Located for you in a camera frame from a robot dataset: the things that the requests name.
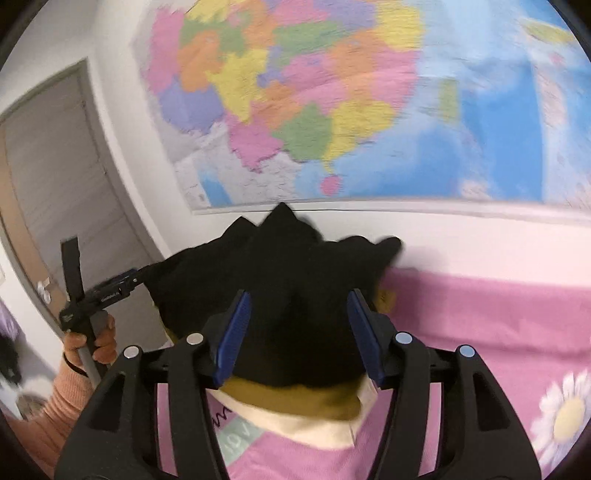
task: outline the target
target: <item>daisy print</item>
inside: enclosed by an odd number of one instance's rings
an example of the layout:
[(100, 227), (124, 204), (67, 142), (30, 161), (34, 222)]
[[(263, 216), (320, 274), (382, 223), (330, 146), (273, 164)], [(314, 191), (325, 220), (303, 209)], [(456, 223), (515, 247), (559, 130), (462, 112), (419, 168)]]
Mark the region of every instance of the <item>daisy print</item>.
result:
[(591, 419), (591, 375), (567, 374), (562, 387), (552, 383), (540, 400), (541, 417), (534, 420), (532, 445), (542, 468), (552, 470), (566, 457)]

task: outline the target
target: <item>yellow flower center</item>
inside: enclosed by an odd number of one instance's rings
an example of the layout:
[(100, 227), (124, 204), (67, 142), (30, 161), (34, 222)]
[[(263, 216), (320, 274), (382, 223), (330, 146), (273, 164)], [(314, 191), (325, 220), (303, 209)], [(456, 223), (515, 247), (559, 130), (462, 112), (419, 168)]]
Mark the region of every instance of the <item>yellow flower center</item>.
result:
[(554, 440), (564, 443), (574, 437), (583, 424), (585, 403), (578, 397), (570, 398), (556, 414), (554, 421)]

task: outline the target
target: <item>hand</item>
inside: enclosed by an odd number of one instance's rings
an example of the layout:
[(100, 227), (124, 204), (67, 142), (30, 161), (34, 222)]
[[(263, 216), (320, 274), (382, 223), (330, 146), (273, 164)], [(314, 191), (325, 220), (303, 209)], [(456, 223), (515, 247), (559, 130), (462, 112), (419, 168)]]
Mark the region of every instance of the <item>hand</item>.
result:
[[(86, 336), (81, 333), (70, 332), (64, 337), (64, 353), (68, 361), (84, 370), (78, 349), (85, 346)], [(95, 350), (92, 358), (101, 364), (109, 365), (117, 358), (117, 342), (115, 341), (115, 319), (109, 315), (107, 327), (96, 338), (95, 345), (99, 348)]]

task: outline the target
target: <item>white wall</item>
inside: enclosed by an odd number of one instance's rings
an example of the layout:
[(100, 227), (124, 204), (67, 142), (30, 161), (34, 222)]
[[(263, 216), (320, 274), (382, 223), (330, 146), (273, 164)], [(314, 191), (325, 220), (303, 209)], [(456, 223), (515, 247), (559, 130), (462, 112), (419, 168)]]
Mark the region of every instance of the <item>white wall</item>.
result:
[[(0, 112), (88, 55), (96, 6), (96, 0), (50, 0), (41, 9), (0, 70)], [(27, 341), (20, 346), (21, 356), (27, 359), (37, 355), (47, 364), (49, 374), (57, 372), (61, 341), (25, 292), (4, 245), (0, 245), (0, 265), (6, 275), (0, 285), (0, 297), (20, 324)], [(48, 393), (48, 382), (43, 380), (41, 371), (42, 368), (25, 382), (25, 390)]]
[[(148, 231), (168, 255), (219, 236), (240, 212), (193, 215), (177, 188), (131, 50), (149, 2), (50, 0), (0, 72), (0, 111), (88, 55), (95, 101), (115, 164)], [(591, 217), (584, 213), (459, 202), (309, 203), (297, 208), (329, 239), (400, 236), (407, 244), (403, 266), (591, 287)], [(246, 215), (259, 221), (264, 212)], [(7, 273), (0, 297), (20, 322), (30, 323), (30, 342), (54, 365), (59, 358), (57, 338), (44, 330), (2, 249), (0, 265)]]

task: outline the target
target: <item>sleeve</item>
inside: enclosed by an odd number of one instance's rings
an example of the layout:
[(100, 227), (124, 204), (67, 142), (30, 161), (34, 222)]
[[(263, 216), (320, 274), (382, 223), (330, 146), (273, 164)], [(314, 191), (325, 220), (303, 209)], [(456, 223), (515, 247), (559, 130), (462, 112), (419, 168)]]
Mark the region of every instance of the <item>sleeve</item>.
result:
[(29, 421), (9, 420), (22, 446), (50, 478), (61, 449), (91, 395), (90, 381), (62, 361), (45, 408)]

